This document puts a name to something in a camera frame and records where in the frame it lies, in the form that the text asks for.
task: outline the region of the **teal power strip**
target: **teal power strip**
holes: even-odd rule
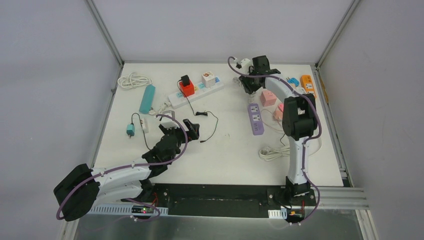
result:
[[[148,85],[144,90],[143,99],[141,100],[140,113],[148,114],[152,107],[153,97],[155,96],[156,87]]]

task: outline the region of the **white wall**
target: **white wall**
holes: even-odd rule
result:
[[[95,0],[125,61],[316,63],[352,0]]]
[[[382,240],[423,239],[424,1],[364,0],[321,69]]]
[[[0,239],[52,240],[54,187],[93,156],[119,67],[84,1],[0,3]]]

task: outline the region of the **white power strip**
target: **white power strip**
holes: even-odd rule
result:
[[[203,98],[203,97],[205,97],[205,96],[207,96],[211,93],[214,93],[216,91],[219,91],[223,88],[224,88],[224,83],[222,81],[220,81],[220,79],[217,76],[215,78],[215,85],[213,85],[211,87],[205,87],[205,85],[202,82],[194,85],[194,94],[188,96],[188,100],[190,101],[190,103],[192,103],[192,102],[194,102],[198,99],[201,99],[201,98]],[[177,92],[174,92],[173,94],[170,94],[168,96],[168,99],[171,102],[173,109],[177,109],[177,108],[182,107],[186,104],[189,104],[189,102],[183,96],[181,91],[177,91]]]

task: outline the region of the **white table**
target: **white table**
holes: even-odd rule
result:
[[[284,77],[299,79],[301,75],[310,75],[314,78],[309,65],[271,65],[271,68],[280,70]],[[178,91],[176,82],[181,76],[188,75],[193,83],[198,83],[201,81],[201,74],[206,71],[219,76],[225,87],[194,101],[192,106],[194,111],[211,111],[219,118],[216,133],[207,142],[190,142],[185,154],[169,165],[167,171],[152,178],[152,183],[284,185],[289,170],[289,159],[279,158],[267,162],[258,156],[262,147],[281,147],[279,141],[282,134],[267,126],[264,126],[263,135],[252,134],[247,112],[248,95],[242,87],[233,83],[233,77],[237,75],[226,64],[126,63],[122,75],[137,72],[153,79],[153,85],[156,87],[153,107],[156,110],[168,100],[169,94]],[[135,136],[130,139],[126,134],[126,127],[131,123],[131,114],[139,112],[144,90],[144,87],[131,90],[118,87],[95,167],[124,165],[148,151],[140,125],[136,124],[136,116]],[[259,95],[256,95],[255,102],[262,109]],[[267,109],[273,112],[278,103]],[[343,186],[319,97],[316,99],[316,108],[323,128],[322,147],[309,158],[310,179],[318,186]],[[163,135],[158,128],[159,121],[150,115],[142,116],[148,121],[147,144],[153,147]],[[189,119],[192,123],[200,124],[201,140],[212,134],[216,122],[213,116],[193,116],[189,105],[177,108],[175,117],[181,123],[183,119]],[[263,111],[262,119],[279,128],[272,121],[269,112]],[[311,152],[315,152],[318,147],[318,141],[314,140],[311,143]]]

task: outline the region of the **orange object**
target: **orange object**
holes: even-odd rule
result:
[[[317,98],[317,92],[315,91],[314,83],[310,75],[301,76],[300,84],[302,84],[302,88],[305,89],[307,94],[313,94],[313,96]]]
[[[190,84],[187,86],[183,86],[183,82],[179,82],[179,89],[182,91],[184,97],[191,96],[195,94],[195,86],[193,85],[192,81],[190,80]]]

